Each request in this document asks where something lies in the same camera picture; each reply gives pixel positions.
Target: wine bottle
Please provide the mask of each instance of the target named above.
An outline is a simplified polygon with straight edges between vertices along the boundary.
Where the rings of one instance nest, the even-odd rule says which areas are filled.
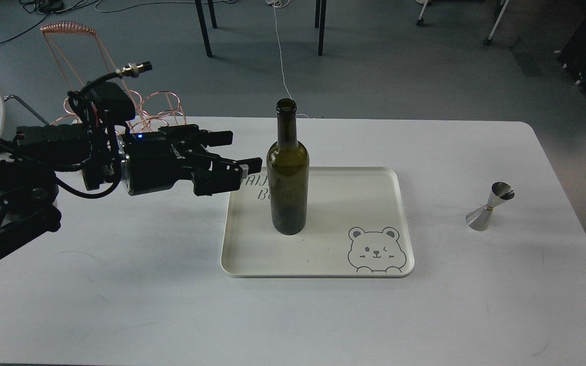
[[[270,212],[277,231],[297,234],[307,222],[309,153],[298,141],[297,106],[291,99],[277,102],[277,141],[267,155]]]

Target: bottle opening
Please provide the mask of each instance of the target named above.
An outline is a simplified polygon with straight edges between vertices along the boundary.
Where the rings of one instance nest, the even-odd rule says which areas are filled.
[[[295,104],[293,99],[283,98],[277,102],[277,107],[275,108],[277,114],[295,114],[298,110],[298,107]]]

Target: jigger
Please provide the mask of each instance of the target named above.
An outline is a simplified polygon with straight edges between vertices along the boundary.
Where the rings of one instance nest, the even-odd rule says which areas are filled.
[[[497,181],[492,185],[488,203],[467,214],[467,225],[476,231],[486,231],[490,226],[492,211],[514,197],[514,190],[507,183]]]

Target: bear drawing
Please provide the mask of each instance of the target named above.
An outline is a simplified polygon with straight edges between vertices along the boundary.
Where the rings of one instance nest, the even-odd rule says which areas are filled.
[[[381,232],[353,227],[349,238],[351,248],[347,259],[356,273],[402,273],[406,254],[399,246],[399,232],[394,227],[386,227]]]

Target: metal chair leg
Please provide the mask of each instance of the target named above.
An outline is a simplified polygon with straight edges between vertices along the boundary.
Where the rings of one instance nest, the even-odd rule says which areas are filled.
[[[508,7],[509,2],[510,2],[510,0],[502,0],[503,7],[499,13],[499,16],[497,18],[496,23],[494,24],[494,27],[492,28],[492,31],[490,32],[490,36],[483,41],[484,45],[489,46],[490,43],[492,42],[492,37],[494,36],[494,32],[496,31],[496,28],[498,27],[499,22],[501,21],[501,17],[503,16],[505,9]]]
[[[42,116],[39,113],[37,113],[35,111],[35,109],[32,109],[31,106],[26,104],[26,102],[24,102],[23,99],[21,99],[17,95],[7,95],[6,97],[4,97],[4,102],[7,102],[11,99],[17,100],[19,102],[19,104],[21,104],[23,107],[26,108],[26,111],[31,112],[37,119],[39,119],[42,123],[44,123],[45,126],[51,125],[51,123],[47,122],[46,119],[42,118]]]
[[[316,28],[319,27],[319,21],[320,21],[320,0],[316,0],[316,23],[315,23],[314,27],[316,27]]]
[[[210,38],[207,34],[207,24],[205,24],[205,15],[202,13],[202,0],[195,0],[196,12],[198,13],[198,23],[200,23],[200,32],[202,33],[202,41],[205,43],[205,52],[207,57],[212,56],[212,47],[210,46]]]
[[[416,25],[421,26],[424,25],[424,18],[422,18],[422,16],[424,15],[424,10],[426,10],[426,5],[428,5],[429,0],[425,0],[424,5],[422,6],[422,11],[419,12],[419,18],[417,18],[417,23]]]
[[[214,11],[213,0],[207,0],[207,5],[209,6],[209,9],[210,9],[210,18],[212,19],[212,28],[216,29],[216,28],[218,28],[218,25],[216,25],[216,12]]]
[[[325,42],[325,14],[327,12],[327,0],[320,1],[320,34],[318,38],[318,56],[323,55],[323,46]]]

